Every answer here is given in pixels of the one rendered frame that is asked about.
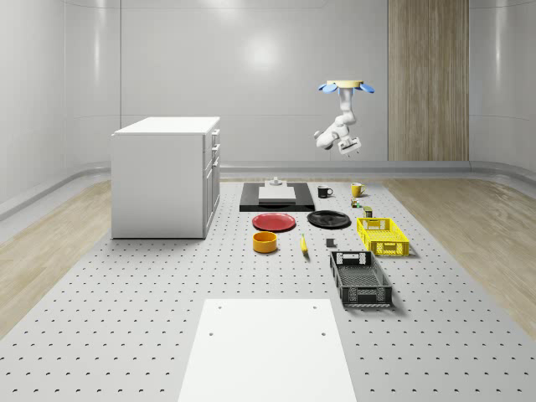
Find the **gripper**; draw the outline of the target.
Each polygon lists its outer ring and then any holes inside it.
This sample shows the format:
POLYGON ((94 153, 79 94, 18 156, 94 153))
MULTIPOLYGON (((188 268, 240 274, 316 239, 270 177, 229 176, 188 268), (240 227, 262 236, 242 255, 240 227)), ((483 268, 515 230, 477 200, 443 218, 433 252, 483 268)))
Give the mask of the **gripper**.
POLYGON ((358 137, 351 138, 349 136, 340 137, 338 149, 341 155, 346 155, 350 152, 357 151, 361 147, 361 142, 358 137))

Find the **black plate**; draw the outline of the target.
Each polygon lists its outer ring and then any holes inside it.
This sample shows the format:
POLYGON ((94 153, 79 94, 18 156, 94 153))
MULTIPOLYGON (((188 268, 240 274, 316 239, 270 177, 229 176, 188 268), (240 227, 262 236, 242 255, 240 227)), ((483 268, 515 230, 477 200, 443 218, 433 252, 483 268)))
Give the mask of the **black plate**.
POLYGON ((322 229, 344 229, 351 224, 351 219, 346 214, 333 210, 311 212, 307 220, 313 226, 322 229))

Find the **red plate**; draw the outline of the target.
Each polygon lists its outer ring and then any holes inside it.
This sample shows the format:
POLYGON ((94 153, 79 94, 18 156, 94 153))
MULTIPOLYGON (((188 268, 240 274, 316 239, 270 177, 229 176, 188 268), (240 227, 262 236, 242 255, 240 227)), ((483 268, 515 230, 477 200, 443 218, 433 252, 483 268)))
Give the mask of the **red plate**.
POLYGON ((262 231, 283 232, 293 229, 296 226, 295 219, 289 214, 266 213, 256 215, 252 219, 252 224, 262 231))

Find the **yellow basket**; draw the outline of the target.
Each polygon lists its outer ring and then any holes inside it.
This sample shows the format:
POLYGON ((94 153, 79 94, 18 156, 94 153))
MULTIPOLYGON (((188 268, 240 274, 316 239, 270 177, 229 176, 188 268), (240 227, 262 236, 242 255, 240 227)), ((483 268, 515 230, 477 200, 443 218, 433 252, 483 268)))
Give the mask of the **yellow basket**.
POLYGON ((366 250, 376 255, 409 254, 410 242, 391 218, 358 218, 357 232, 366 250))

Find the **black stove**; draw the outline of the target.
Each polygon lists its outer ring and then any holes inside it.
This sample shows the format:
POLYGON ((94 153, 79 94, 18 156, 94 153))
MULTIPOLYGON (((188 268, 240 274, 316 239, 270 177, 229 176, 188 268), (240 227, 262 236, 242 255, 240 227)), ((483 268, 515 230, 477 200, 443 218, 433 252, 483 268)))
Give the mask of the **black stove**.
POLYGON ((296 202, 263 204, 259 201, 259 188, 261 183, 244 183, 240 199, 240 212, 313 212, 315 204, 311 196, 310 189, 306 183, 288 183, 290 188, 295 190, 296 202))

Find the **yellow bowl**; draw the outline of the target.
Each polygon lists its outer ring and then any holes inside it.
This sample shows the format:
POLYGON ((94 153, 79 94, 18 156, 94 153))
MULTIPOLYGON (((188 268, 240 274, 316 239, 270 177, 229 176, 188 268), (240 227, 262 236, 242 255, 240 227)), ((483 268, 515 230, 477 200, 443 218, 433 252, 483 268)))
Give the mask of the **yellow bowl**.
POLYGON ((269 254, 277 249, 277 235, 270 231, 261 231, 253 235, 253 250, 269 254))

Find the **dark grey basket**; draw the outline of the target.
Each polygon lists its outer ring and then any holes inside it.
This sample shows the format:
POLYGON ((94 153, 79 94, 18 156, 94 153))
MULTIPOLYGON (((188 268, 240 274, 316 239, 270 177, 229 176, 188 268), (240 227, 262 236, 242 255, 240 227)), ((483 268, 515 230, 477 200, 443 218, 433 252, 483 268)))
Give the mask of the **dark grey basket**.
POLYGON ((392 304, 392 285, 371 251, 332 251, 330 266, 344 305, 392 304))

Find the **white cabinet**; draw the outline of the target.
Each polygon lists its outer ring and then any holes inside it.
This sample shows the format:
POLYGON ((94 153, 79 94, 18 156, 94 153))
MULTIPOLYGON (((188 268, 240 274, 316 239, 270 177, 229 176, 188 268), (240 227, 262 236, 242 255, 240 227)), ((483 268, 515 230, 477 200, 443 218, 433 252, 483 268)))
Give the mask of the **white cabinet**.
POLYGON ((113 237, 206 237, 219 202, 219 123, 148 117, 112 134, 113 237))

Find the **white board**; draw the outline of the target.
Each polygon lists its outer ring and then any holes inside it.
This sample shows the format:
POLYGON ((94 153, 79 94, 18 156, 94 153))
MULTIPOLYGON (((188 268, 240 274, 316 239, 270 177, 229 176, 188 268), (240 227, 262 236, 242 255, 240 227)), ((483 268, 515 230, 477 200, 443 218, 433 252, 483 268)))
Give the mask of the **white board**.
POLYGON ((328 299, 208 299, 178 402, 356 402, 328 299))

